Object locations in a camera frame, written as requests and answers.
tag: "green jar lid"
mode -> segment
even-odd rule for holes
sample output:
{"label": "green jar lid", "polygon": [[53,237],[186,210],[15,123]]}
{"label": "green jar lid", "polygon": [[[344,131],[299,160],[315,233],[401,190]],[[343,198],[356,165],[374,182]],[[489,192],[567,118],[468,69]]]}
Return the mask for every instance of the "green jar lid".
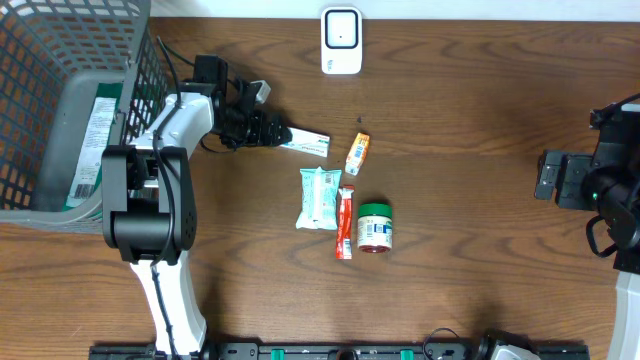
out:
{"label": "green jar lid", "polygon": [[358,217],[362,216],[386,216],[391,219],[391,206],[385,204],[364,204],[358,209]]}

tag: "basket mesh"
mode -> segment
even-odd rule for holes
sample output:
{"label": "basket mesh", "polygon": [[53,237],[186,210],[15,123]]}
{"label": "basket mesh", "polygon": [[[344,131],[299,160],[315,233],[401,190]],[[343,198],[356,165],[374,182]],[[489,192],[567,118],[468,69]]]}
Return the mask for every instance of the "basket mesh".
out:
{"label": "basket mesh", "polygon": [[[73,74],[135,76],[130,97],[120,99],[128,111],[123,143],[162,110],[167,82],[141,1],[0,0],[0,220],[3,209],[29,209],[58,101]],[[138,71],[128,71],[136,62]],[[84,219],[95,222],[99,214]]]}

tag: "black mount bracket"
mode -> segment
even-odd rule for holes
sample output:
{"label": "black mount bracket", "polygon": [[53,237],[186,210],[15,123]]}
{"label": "black mount bracket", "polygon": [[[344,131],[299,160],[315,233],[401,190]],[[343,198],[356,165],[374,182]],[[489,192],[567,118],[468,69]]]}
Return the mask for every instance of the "black mount bracket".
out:
{"label": "black mount bracket", "polygon": [[593,156],[545,150],[538,163],[538,183],[534,196],[555,202],[561,208],[595,210],[582,194],[582,181],[593,170]]}
{"label": "black mount bracket", "polygon": [[[176,218],[173,242],[169,244],[165,260],[175,265],[180,251],[189,250],[195,239],[195,199],[187,151],[166,147],[160,150],[160,156],[171,165],[168,175]],[[137,196],[147,180],[157,180],[157,196]],[[164,179],[158,176],[151,151],[137,151],[128,145],[108,146],[102,154],[102,192],[103,233],[107,244],[120,250],[122,260],[134,264],[160,254],[169,231],[169,205]]]}

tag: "red stick package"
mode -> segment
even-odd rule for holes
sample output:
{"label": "red stick package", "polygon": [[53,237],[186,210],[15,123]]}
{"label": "red stick package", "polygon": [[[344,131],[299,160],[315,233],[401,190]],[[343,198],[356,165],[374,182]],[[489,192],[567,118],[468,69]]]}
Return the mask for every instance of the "red stick package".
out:
{"label": "red stick package", "polygon": [[338,237],[336,238],[336,259],[351,259],[351,219],[353,212],[353,185],[340,188],[340,211],[338,212]]}

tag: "jar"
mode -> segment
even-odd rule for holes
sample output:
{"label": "jar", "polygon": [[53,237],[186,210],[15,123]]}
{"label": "jar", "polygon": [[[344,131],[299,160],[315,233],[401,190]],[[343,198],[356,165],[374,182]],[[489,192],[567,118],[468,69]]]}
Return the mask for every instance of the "jar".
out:
{"label": "jar", "polygon": [[366,253],[391,250],[391,206],[364,204],[358,209],[358,249]]}

